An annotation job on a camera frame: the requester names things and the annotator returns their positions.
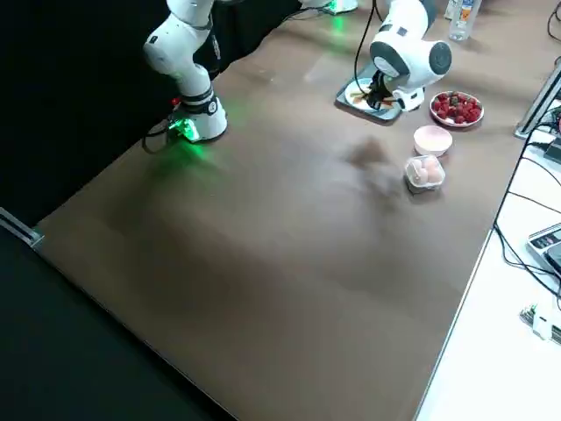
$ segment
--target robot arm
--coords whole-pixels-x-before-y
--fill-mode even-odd
[[[412,111],[423,103],[424,87],[448,73],[451,50],[443,41],[423,40],[437,13],[432,0],[390,0],[389,7],[370,45],[378,72],[369,103],[393,96],[404,111]]]
[[[221,3],[238,0],[217,0]],[[300,0],[305,7],[322,7],[330,0]],[[214,93],[208,71],[193,61],[212,29],[215,0],[167,0],[167,19],[144,44],[150,66],[173,77],[181,93],[172,127],[191,142],[215,139],[227,126],[226,113]]]

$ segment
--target water bottle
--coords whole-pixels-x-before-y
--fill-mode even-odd
[[[481,0],[459,0],[450,22],[450,39],[463,41],[470,38],[473,23],[481,6]]]

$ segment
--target bowl of strawberries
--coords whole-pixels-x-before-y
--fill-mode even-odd
[[[476,125],[483,112],[483,105],[475,96],[456,90],[441,92],[430,101],[430,115],[448,127],[463,129]]]

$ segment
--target strawberry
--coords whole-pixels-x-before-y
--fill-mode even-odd
[[[480,115],[481,111],[476,108],[472,108],[471,110],[469,110],[466,120],[468,123],[473,123],[477,121]]]

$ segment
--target plate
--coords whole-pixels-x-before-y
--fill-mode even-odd
[[[472,123],[463,123],[463,124],[457,124],[454,123],[454,120],[450,117],[447,117],[446,119],[442,119],[440,118],[432,109],[432,103],[435,102],[435,100],[438,98],[439,95],[442,94],[447,94],[450,95],[452,92],[458,92],[459,94],[465,95],[466,98],[473,98],[475,99],[475,101],[477,101],[477,105],[481,108],[481,115],[479,116],[479,118],[477,120],[475,120]],[[429,111],[430,111],[430,115],[441,125],[445,125],[447,127],[455,127],[458,129],[465,129],[466,127],[471,127],[473,125],[476,125],[479,121],[481,121],[481,119],[483,118],[483,115],[485,114],[485,109],[483,108],[483,104],[481,103],[481,101],[479,99],[477,99],[475,96],[470,95],[470,94],[466,94],[465,92],[461,92],[459,90],[445,90],[444,92],[439,92],[436,95],[434,95],[432,97],[432,99],[430,100],[429,103]]]
[[[364,90],[366,93],[370,92],[370,82],[372,79],[359,79],[360,88]],[[366,99],[363,98],[364,94],[360,91],[359,86],[356,82],[351,82],[347,85],[344,90],[344,99],[346,102],[362,111],[373,111],[373,108],[368,105]],[[384,102],[380,105],[380,110],[391,110],[394,108],[394,104],[391,102]]]

